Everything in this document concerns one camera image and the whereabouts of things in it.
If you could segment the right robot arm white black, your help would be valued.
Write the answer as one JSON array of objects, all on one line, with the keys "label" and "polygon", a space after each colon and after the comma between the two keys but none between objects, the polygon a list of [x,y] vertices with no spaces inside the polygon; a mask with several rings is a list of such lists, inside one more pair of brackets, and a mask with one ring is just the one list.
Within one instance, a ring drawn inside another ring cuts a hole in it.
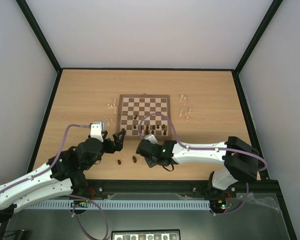
[{"label": "right robot arm white black", "polygon": [[235,136],[212,144],[176,140],[166,140],[159,144],[155,136],[150,134],[140,141],[136,154],[144,157],[150,168],[188,163],[222,166],[212,173],[208,183],[208,191],[214,196],[219,196],[234,183],[253,182],[258,175],[258,151]]}]

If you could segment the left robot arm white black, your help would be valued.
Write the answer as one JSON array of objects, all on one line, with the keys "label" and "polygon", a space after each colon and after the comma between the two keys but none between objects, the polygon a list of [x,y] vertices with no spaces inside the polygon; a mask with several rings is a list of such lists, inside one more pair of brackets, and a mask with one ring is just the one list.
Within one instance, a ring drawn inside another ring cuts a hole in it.
[{"label": "left robot arm white black", "polygon": [[99,136],[89,137],[28,174],[0,185],[0,223],[32,204],[84,194],[88,189],[84,172],[101,161],[103,154],[113,154],[123,148],[125,130],[115,133],[113,138],[107,134],[104,131]]}]

